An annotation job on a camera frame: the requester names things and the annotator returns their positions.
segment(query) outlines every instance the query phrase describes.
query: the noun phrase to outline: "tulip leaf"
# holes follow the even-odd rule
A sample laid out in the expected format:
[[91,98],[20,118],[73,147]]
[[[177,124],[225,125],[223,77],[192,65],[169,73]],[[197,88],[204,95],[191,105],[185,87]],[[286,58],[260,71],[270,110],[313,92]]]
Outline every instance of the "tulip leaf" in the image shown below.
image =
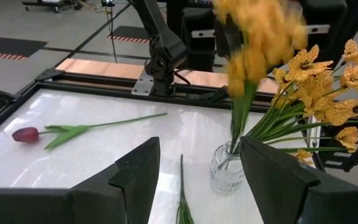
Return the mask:
[[49,143],[45,149],[53,149],[68,140],[79,136],[80,134],[85,133],[87,130],[89,130],[89,126],[80,125],[80,126],[74,126],[73,128],[69,129],[68,131],[61,133],[55,140],[53,140],[51,143]]
[[50,125],[45,126],[44,128],[48,131],[56,131],[56,132],[65,132],[69,131],[77,126],[70,126],[70,125]]

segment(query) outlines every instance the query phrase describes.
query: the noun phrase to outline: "vase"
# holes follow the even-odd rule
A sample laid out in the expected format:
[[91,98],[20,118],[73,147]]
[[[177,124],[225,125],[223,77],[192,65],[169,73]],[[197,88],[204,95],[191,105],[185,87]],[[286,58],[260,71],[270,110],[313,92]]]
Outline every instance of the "vase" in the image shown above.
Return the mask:
[[211,163],[211,186],[224,195],[235,192],[244,180],[240,155],[230,154],[230,146],[230,142],[219,146]]

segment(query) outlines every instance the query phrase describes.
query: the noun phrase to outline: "glass vase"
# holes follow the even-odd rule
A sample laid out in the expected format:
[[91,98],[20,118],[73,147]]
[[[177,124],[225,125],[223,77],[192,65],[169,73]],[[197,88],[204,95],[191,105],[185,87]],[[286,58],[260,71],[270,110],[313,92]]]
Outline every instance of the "glass vase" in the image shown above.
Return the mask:
[[244,180],[244,170],[240,155],[231,155],[230,142],[219,146],[211,163],[211,186],[220,194],[229,195],[235,192]]

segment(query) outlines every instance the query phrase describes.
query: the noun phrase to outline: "red tulip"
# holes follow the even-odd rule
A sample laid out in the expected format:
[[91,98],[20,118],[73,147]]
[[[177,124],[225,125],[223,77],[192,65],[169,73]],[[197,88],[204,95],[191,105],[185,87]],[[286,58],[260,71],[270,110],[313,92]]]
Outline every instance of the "red tulip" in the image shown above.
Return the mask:
[[40,133],[34,127],[20,128],[12,134],[13,140],[24,143],[35,143],[39,137]]

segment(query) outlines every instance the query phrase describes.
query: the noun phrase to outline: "flower bouquet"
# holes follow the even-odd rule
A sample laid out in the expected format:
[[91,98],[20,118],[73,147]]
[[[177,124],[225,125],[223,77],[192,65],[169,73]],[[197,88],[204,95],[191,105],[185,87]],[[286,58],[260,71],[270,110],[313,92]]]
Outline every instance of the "flower bouquet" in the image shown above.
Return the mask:
[[[340,126],[349,118],[358,118],[358,98],[336,101],[336,97],[355,89],[358,92],[358,46],[353,40],[346,43],[344,61],[348,67],[340,76],[333,76],[329,66],[333,61],[315,62],[319,47],[307,46],[307,31],[301,15],[286,8],[282,1],[218,0],[214,2],[218,19],[225,23],[230,17],[243,33],[244,45],[228,60],[228,92],[232,99],[231,142],[221,146],[213,157],[211,185],[220,192],[239,187],[244,173],[239,160],[239,138],[250,136],[266,144],[304,137],[287,135],[319,126]],[[300,50],[294,57],[294,50]],[[268,111],[248,132],[244,133],[252,101],[259,82],[267,70],[280,62],[289,70],[274,69],[279,84]],[[308,123],[314,116],[317,123]],[[315,151],[358,150],[357,128],[343,129],[337,139],[341,147],[285,148],[305,161]]]

